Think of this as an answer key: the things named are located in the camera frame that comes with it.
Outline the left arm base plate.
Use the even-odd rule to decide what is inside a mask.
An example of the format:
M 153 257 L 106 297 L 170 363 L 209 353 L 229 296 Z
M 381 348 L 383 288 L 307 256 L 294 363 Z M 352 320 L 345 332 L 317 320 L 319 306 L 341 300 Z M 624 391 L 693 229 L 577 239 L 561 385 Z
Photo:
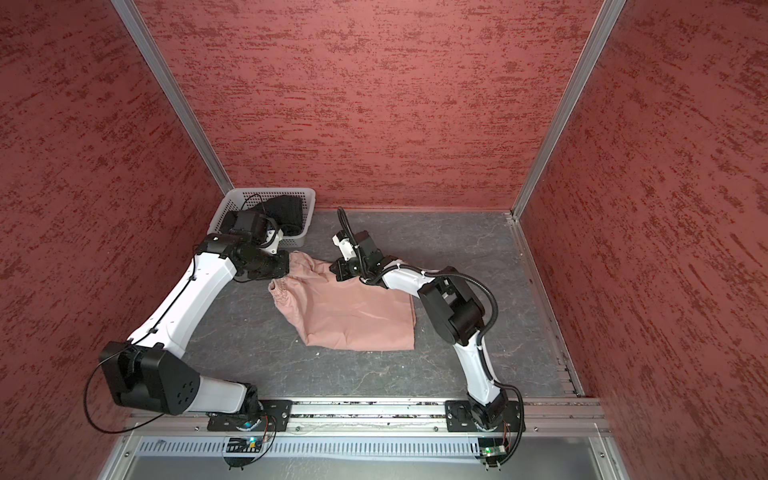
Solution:
M 213 414 L 209 415 L 208 432 L 284 432 L 290 418 L 294 402 L 291 400 L 261 400 L 257 413 Z

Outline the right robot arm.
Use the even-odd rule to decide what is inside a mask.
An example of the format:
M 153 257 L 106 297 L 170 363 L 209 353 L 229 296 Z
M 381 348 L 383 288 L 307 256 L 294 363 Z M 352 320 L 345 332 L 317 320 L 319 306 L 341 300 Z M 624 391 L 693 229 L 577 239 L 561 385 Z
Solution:
M 498 303 L 490 290 L 453 267 L 425 270 L 386 256 L 366 231 L 354 238 L 340 231 L 332 241 L 341 253 L 331 266 L 339 281 L 357 278 L 421 301 L 433 329 L 456 352 L 472 420 L 482 430 L 497 428 L 508 396 L 498 385 L 485 348 L 485 333 L 498 318 Z

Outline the pink shorts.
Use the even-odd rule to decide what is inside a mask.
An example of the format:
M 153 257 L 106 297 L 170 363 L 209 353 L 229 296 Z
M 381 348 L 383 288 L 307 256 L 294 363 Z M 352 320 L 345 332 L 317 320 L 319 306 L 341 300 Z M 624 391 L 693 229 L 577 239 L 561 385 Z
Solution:
M 415 347 L 412 297 L 357 279 L 339 282 L 330 264 L 289 254 L 289 273 L 269 292 L 307 346 L 349 351 L 410 351 Z

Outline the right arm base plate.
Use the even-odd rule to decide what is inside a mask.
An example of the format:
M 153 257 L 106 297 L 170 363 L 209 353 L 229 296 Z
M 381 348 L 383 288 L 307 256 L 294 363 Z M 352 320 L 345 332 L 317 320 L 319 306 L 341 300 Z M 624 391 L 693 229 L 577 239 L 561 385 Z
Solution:
M 447 400 L 444 404 L 449 432 L 498 432 L 525 429 L 517 401 L 481 405 L 474 400 Z

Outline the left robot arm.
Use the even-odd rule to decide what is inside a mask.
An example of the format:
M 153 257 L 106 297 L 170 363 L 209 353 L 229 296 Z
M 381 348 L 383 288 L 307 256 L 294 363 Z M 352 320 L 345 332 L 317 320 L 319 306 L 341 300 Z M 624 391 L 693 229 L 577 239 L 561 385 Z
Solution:
M 98 369 L 114 403 L 157 416 L 203 413 L 240 431 L 267 428 L 256 387 L 203 376 L 183 357 L 225 286 L 287 275 L 282 237 L 279 223 L 260 210 L 226 214 L 223 230 L 194 248 L 189 267 L 153 314 L 126 341 L 110 342 L 101 351 Z

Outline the black shorts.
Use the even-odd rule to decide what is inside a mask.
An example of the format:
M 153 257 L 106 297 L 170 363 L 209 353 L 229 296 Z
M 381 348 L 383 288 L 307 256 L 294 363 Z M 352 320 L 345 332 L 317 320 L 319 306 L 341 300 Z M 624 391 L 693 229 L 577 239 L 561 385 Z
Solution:
M 224 234 L 244 233 L 265 242 L 270 230 L 281 230 L 285 236 L 303 232 L 302 200 L 297 196 L 267 197 L 262 193 L 246 194 L 223 215 L 217 231 Z

